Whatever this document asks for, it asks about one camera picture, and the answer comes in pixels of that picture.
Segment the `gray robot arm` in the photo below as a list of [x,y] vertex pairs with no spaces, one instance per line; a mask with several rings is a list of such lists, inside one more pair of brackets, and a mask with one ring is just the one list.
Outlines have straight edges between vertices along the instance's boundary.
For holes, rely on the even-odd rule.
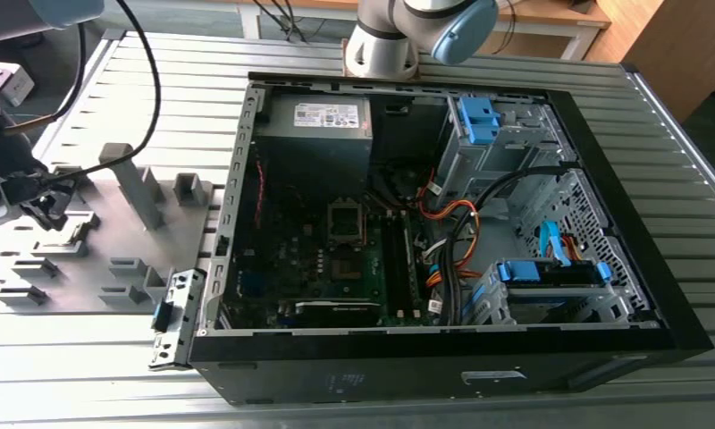
[[0,0],[0,40],[67,29],[103,11],[103,0]]
[[409,79],[417,48],[443,64],[460,63],[481,46],[496,19],[495,0],[362,0],[346,68],[358,77]]

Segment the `blue drive bracket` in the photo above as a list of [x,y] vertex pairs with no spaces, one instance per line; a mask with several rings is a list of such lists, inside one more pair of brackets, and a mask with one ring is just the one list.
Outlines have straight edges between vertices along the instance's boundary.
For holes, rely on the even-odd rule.
[[497,264],[497,276],[501,282],[539,282],[540,273],[533,261],[504,261]]
[[540,224],[540,256],[547,257],[545,251],[548,249],[548,244],[551,243],[551,248],[553,251],[552,256],[561,262],[561,266],[569,266],[572,261],[564,254],[564,249],[561,248],[561,235],[559,233],[559,225],[553,221],[543,221]]
[[468,131],[468,142],[483,146],[496,141],[500,114],[493,110],[489,98],[461,97],[461,119]]

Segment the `label sticker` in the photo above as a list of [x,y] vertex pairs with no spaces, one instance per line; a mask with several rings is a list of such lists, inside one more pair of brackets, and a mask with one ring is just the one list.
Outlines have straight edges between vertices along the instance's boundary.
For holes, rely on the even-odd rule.
[[429,184],[427,185],[427,189],[429,190],[429,192],[431,192],[433,195],[440,195],[440,192],[441,192],[441,186],[437,185],[433,181],[431,181]]
[[472,380],[500,381],[504,378],[527,378],[520,371],[463,371],[461,380],[471,385]]
[[429,299],[429,313],[441,313],[441,302],[435,299]]
[[294,127],[358,128],[357,105],[300,103],[294,107]]

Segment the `cable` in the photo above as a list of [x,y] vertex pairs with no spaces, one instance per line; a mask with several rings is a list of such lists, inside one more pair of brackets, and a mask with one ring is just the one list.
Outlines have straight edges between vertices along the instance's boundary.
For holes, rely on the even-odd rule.
[[274,21],[274,23],[277,24],[277,26],[281,28],[281,31],[284,33],[288,33],[288,27],[284,25],[284,23],[281,22],[281,20],[277,19],[277,17],[270,13],[270,11],[266,10],[266,7],[262,6],[262,4],[260,3],[258,0],[252,0],[253,3],[258,6],[258,8],[262,10],[264,14],[266,16],[270,17],[270,19]]
[[[491,184],[487,186],[485,190],[481,194],[479,194],[479,197],[476,198],[476,201],[473,203],[475,205],[475,211],[479,212],[481,210],[481,207],[487,203],[487,201],[503,190],[511,183],[521,180],[527,176],[532,175],[556,175],[556,174],[564,174],[571,167],[568,166],[539,166],[539,167],[529,167],[524,168],[521,170],[516,170],[515,172],[509,172],[500,176]],[[459,296],[460,299],[460,285],[459,285],[459,278],[456,270],[452,269],[452,248],[453,248],[453,242],[455,238],[460,235],[461,231],[464,230],[465,223],[469,222],[471,217],[469,216],[461,216],[460,219],[456,222],[456,225],[448,234],[447,242],[444,243],[444,248],[441,255],[441,264],[440,264],[440,274],[441,274],[441,284],[444,289],[451,289],[452,291],[452,299],[455,296]],[[453,320],[460,318],[460,315],[452,314]]]
[[505,1],[508,2],[508,9],[511,9],[511,18],[508,20],[508,28],[505,30],[505,34],[503,35],[503,40],[500,41],[500,47],[495,50],[495,52],[491,55],[500,54],[500,52],[503,52],[503,50],[511,44],[511,39],[513,39],[513,33],[516,32],[516,9],[513,8],[513,3],[511,3],[511,0],[505,0]]
[[257,230],[262,227],[262,200],[264,200],[264,171],[262,164],[257,159],[257,173],[260,174],[260,190],[257,192],[257,206],[253,212],[253,224],[257,227]]
[[5,127],[2,129],[2,133],[6,136],[14,136],[22,132],[35,129],[37,127],[41,127],[42,125],[47,125],[49,123],[58,121],[58,119],[71,109],[73,103],[75,102],[79,96],[79,92],[82,92],[83,63],[86,62],[86,36],[83,33],[83,24],[82,23],[77,24],[75,28],[77,28],[77,33],[78,33],[79,57],[77,59],[77,64],[75,64],[75,76],[73,78],[71,94],[69,94],[69,96],[66,97],[65,102],[62,103],[61,107],[58,108],[58,111],[54,114],[39,116],[39,118],[37,119],[31,119],[30,121]]
[[313,38],[318,33],[320,33],[320,29],[322,28],[322,25],[325,24],[325,18],[322,18],[322,20],[320,20],[320,25],[318,27],[316,28],[316,30],[312,32],[310,35],[306,36],[306,38]]
[[306,39],[305,39],[305,35],[304,33],[301,32],[301,30],[298,29],[298,26],[296,25],[296,20],[294,20],[294,8],[290,7],[290,2],[288,0],[284,0],[285,1],[285,7],[288,8],[288,20],[290,22],[290,25],[296,31],[296,34],[298,35],[298,38],[301,39],[302,42],[306,43]]
[[145,130],[145,136],[142,136],[142,141],[129,153],[124,154],[117,159],[111,159],[110,161],[106,161],[93,167],[87,167],[77,172],[70,172],[67,174],[63,174],[62,176],[49,179],[45,182],[45,185],[50,185],[51,183],[57,183],[59,181],[78,179],[87,175],[90,172],[99,172],[101,170],[126,162],[140,152],[142,152],[142,149],[148,146],[150,137],[153,136],[153,132],[156,131],[156,124],[158,122],[158,116],[161,114],[161,79],[158,76],[158,68],[156,66],[156,58],[153,57],[153,51],[150,50],[150,44],[148,43],[148,38],[145,37],[145,31],[142,31],[142,27],[140,26],[138,19],[134,17],[134,13],[132,13],[132,10],[129,9],[125,0],[117,0],[117,3],[118,7],[121,7],[124,14],[128,16],[129,22],[132,22],[132,27],[134,27],[134,30],[138,33],[140,43],[142,44],[142,49],[145,50],[145,57],[148,58],[148,64],[150,66],[150,75],[153,77],[153,113],[150,114],[150,124],[148,126],[148,129]]

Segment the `metal workbench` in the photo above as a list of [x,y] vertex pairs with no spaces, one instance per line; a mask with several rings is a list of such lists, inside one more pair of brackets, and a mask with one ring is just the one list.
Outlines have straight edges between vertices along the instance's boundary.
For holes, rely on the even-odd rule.
[[[325,44],[149,36],[165,101],[158,131],[134,162],[152,167],[157,180],[197,172],[216,185],[197,260],[206,266],[201,256],[214,241],[246,72],[336,76],[341,50]],[[573,94],[715,344],[715,172],[640,76],[611,64],[544,59],[481,57],[445,67],[421,56],[421,62],[424,80],[544,87]],[[67,117],[46,130],[35,155],[51,164],[89,165],[103,142],[137,144],[150,99],[140,42],[132,35],[105,39],[87,65],[81,98]],[[715,350],[576,395],[233,408],[194,372],[146,371],[149,325],[148,315],[0,315],[0,423],[53,428],[122,420],[160,427],[619,428],[670,422],[670,427],[715,427]],[[324,417],[332,420],[313,423]]]

